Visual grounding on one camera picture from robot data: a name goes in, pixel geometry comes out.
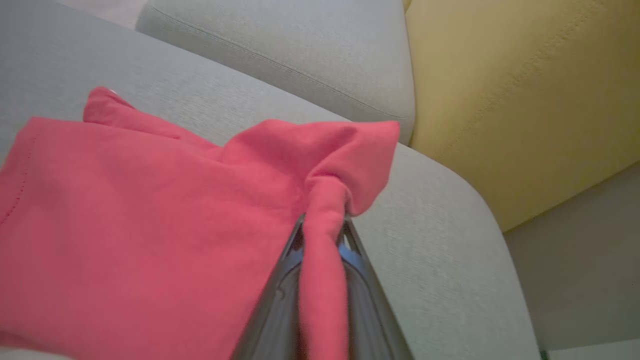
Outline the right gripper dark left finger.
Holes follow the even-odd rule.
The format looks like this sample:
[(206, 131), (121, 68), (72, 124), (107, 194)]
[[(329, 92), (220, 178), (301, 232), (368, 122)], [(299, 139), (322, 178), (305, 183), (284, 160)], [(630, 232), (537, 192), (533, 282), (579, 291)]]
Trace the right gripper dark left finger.
[(290, 237), (233, 351), (234, 360), (300, 360), (299, 278), (304, 255), (303, 223)]

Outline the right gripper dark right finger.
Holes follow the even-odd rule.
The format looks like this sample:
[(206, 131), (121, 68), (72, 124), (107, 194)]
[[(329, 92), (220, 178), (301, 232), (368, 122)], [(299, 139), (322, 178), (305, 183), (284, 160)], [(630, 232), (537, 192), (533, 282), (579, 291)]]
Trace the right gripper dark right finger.
[(402, 328), (350, 216), (338, 236), (345, 270), (350, 360), (413, 360)]

